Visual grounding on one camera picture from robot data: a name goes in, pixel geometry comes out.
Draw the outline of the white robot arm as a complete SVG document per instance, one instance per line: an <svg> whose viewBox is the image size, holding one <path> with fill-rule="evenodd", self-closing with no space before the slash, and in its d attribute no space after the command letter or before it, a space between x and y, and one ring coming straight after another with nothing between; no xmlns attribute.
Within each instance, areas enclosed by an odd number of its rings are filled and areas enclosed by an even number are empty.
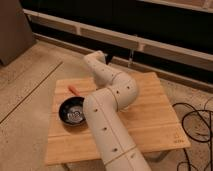
<svg viewBox="0 0 213 171"><path fill-rule="evenodd" d="M87 95L83 113L106 171L151 171L117 112L135 101L139 89L133 77L106 64L102 51L84 57L97 90Z"/></svg>

